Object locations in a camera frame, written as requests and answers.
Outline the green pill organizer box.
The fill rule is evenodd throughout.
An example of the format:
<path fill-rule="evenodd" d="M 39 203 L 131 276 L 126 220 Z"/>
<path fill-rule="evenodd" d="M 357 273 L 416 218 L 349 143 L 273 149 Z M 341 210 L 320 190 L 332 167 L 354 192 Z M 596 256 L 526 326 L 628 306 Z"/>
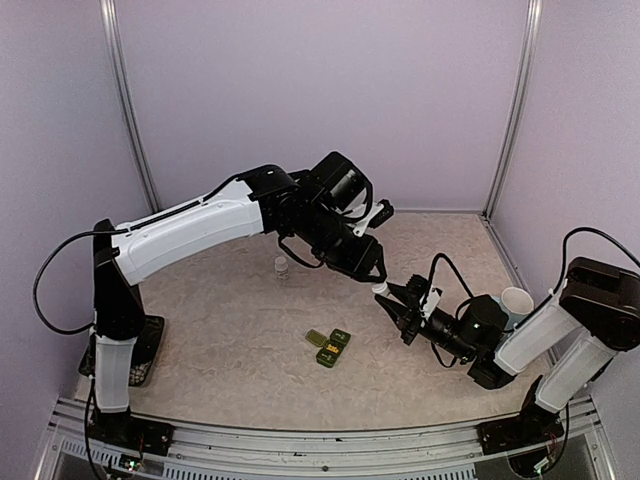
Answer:
<path fill-rule="evenodd" d="M 349 344 L 351 335 L 343 330 L 334 329 L 329 336 L 325 336 L 311 329 L 305 339 L 318 348 L 316 362 L 326 368 L 333 368 Z"/>

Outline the small white pill bottle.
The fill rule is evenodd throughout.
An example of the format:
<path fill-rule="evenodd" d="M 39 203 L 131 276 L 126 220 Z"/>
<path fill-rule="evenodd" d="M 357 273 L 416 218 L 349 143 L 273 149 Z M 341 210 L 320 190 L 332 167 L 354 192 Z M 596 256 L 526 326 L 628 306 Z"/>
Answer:
<path fill-rule="evenodd" d="M 284 256 L 278 256 L 274 259 L 274 269 L 279 279 L 286 279 L 289 276 L 289 263 Z"/>

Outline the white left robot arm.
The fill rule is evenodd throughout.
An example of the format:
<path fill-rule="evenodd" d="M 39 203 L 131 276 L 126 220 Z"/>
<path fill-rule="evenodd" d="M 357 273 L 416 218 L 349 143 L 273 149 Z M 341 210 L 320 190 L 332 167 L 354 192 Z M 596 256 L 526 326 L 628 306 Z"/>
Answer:
<path fill-rule="evenodd" d="M 320 266 L 357 282 L 387 278 L 383 247 L 368 234 L 394 214 L 375 201 L 365 174 L 337 151 L 312 169 L 264 165 L 236 174 L 210 193 L 146 218 L 96 224 L 95 384 L 102 430 L 121 445 L 140 434 L 130 415 L 129 371 L 146 315 L 138 286 L 159 270 L 238 238 L 276 232 L 297 237 Z"/>

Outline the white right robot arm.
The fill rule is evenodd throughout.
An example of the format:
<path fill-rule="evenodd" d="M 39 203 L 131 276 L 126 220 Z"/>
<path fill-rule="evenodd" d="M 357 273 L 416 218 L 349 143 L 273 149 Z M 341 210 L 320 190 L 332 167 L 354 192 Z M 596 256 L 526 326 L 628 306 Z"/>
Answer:
<path fill-rule="evenodd" d="M 558 290 L 514 331 L 493 297 L 472 296 L 461 317 L 438 306 L 442 291 L 414 275 L 404 285 L 383 283 L 374 298 L 387 312 L 405 344 L 422 336 L 445 350 L 485 389 L 510 383 L 541 354 L 570 334 L 574 343 L 551 371 L 536 380 L 513 419 L 511 433 L 535 442 L 586 383 L 620 352 L 639 345 L 639 276 L 586 257 L 572 260 Z"/>

